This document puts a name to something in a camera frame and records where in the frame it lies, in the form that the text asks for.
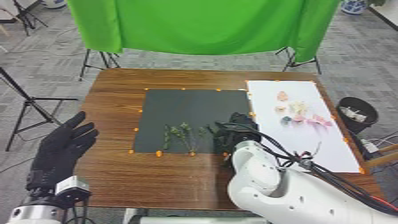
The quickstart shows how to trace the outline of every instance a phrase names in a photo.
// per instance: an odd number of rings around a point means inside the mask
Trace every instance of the light stand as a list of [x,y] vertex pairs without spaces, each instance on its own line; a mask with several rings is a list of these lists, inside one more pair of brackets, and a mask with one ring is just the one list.
[[12,0],[14,2],[14,6],[16,6],[16,10],[17,10],[17,17],[21,19],[21,24],[23,24],[23,29],[24,29],[24,33],[28,36],[28,29],[35,29],[35,21],[42,24],[44,27],[48,27],[46,23],[39,20],[39,18],[33,16],[33,14],[26,11],[26,8],[23,8],[19,2],[16,0]]
[[[7,147],[5,147],[5,152],[8,152],[8,149],[10,149],[10,145],[12,145],[12,141],[14,141],[14,137],[16,135],[26,131],[28,129],[35,128],[37,126],[40,126],[42,124],[46,123],[55,123],[56,125],[60,125],[60,122],[56,120],[56,118],[53,117],[55,113],[56,113],[56,110],[58,110],[58,107],[60,107],[60,104],[65,100],[72,100],[76,101],[78,99],[72,99],[72,98],[42,98],[42,97],[30,97],[26,92],[23,91],[21,89],[21,86],[17,85],[14,79],[10,78],[7,72],[3,71],[3,68],[0,67],[0,75],[3,77],[0,77],[0,79],[3,80],[5,84],[10,86],[10,88],[14,89],[16,93],[21,95],[21,97],[24,98],[24,102],[23,102],[23,108],[21,108],[21,112],[19,112],[19,117],[17,117],[17,120],[16,120],[16,126],[14,126],[14,129],[12,129],[12,134],[10,134],[10,138],[8,138],[8,143],[7,143]],[[58,101],[56,103],[56,106],[55,106],[55,109],[51,111],[51,113],[44,110],[44,108],[40,107],[40,105],[37,104],[35,101],[46,101],[46,100],[55,100]],[[30,126],[26,126],[24,128],[19,128],[21,126],[21,120],[23,120],[23,116],[24,116],[24,111],[26,111],[26,108],[32,107],[32,109],[35,109],[35,111],[39,112],[42,118],[44,118],[44,121],[40,121],[39,123],[32,124]]]
[[309,64],[309,63],[314,63],[314,65],[316,65],[316,69],[318,69],[318,74],[321,75],[318,57],[314,56],[312,60],[307,61],[307,62],[303,62],[303,63],[294,63],[294,53],[293,53],[293,55],[289,55],[287,47],[284,47],[284,48],[277,51],[275,55],[278,55],[282,51],[286,51],[287,58],[289,58],[289,60],[287,60],[287,64],[286,64],[284,69],[282,69],[282,72],[286,72],[287,68],[294,68],[294,67],[298,67],[298,66],[302,66],[302,65],[305,65],[305,64]]
[[99,55],[101,55],[101,59],[103,59],[104,68],[99,68],[99,67],[95,67],[95,66],[92,66],[92,65],[87,64],[87,62],[88,62],[88,57],[90,57],[90,49],[87,49],[87,51],[85,51],[85,57],[83,57],[83,66],[81,66],[81,71],[79,71],[79,76],[78,76],[78,77],[79,77],[79,78],[78,78],[78,81],[81,81],[81,78],[83,78],[85,68],[95,68],[95,69],[99,69],[99,70],[104,70],[104,69],[111,68],[111,67],[110,67],[110,66],[111,66],[111,63],[115,64],[115,68],[120,68],[120,66],[119,66],[119,64],[117,64],[117,61],[115,61],[115,59],[113,59],[113,56],[119,58],[119,55],[113,54],[113,53],[108,53],[108,52],[106,52],[108,60],[106,60],[106,58],[104,58],[104,52],[103,52],[103,51],[99,51]]

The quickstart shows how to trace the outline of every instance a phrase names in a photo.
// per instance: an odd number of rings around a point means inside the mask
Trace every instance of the green screen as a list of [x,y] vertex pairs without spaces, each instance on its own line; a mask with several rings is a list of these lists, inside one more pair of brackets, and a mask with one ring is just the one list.
[[312,59],[339,0],[69,0],[85,47],[191,55],[294,49]]

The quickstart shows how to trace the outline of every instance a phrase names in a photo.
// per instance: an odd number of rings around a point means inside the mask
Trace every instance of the gray carpet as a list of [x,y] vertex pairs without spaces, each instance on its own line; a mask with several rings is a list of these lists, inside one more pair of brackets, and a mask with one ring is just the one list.
[[[39,25],[32,36],[26,37],[21,24],[5,24],[12,36],[7,38],[0,33],[0,45],[10,53],[0,50],[0,66],[33,96],[76,97],[83,100],[97,70],[88,69],[85,80],[78,82],[85,49],[69,10],[65,8],[48,10],[39,6],[33,14],[49,27],[44,28]],[[373,104],[380,121],[364,131],[362,136],[382,137],[398,129],[398,33],[369,12],[362,16],[348,16],[337,12],[318,59],[323,70],[319,80],[332,101],[337,103],[344,96],[353,96]],[[286,57],[275,56],[273,53],[190,56],[126,50],[117,61],[124,68],[280,71]],[[92,54],[90,63],[101,66],[97,54]],[[316,68],[309,64],[291,71],[316,72]],[[21,97],[0,82],[0,170],[28,159],[37,150],[39,140],[23,141],[17,138],[12,151],[3,152],[21,102]],[[60,120],[65,120],[78,112],[79,104],[81,101],[64,104],[58,111]],[[35,122],[37,119],[37,114],[30,112],[24,124]],[[21,137],[30,140],[51,129],[53,125],[46,125],[23,133]],[[0,174],[0,223],[5,223],[10,209],[26,194],[23,186],[28,166],[30,162]],[[398,165],[378,167],[374,176],[387,199],[398,205],[396,169]],[[120,215],[120,209],[92,209],[90,211],[97,224],[119,223]]]

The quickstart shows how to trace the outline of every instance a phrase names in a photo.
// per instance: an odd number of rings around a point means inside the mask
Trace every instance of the dark green mat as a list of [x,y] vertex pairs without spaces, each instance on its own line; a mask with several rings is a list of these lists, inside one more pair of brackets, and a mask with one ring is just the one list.
[[[135,151],[138,153],[156,152],[163,148],[165,125],[179,127],[186,122],[193,130],[197,153],[218,153],[213,150],[209,132],[200,138],[197,130],[206,125],[213,126],[215,121],[225,122],[234,112],[248,114],[247,92],[238,90],[220,92],[215,90],[149,90],[142,110]],[[167,152],[188,153],[181,140],[172,134]]]

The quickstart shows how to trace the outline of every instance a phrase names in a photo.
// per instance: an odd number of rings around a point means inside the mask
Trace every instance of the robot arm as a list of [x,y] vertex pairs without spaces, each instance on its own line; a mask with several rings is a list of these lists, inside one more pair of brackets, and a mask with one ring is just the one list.
[[268,157],[255,141],[238,143],[227,192],[243,210],[273,224],[396,223],[396,216],[371,209],[312,175],[275,167]]

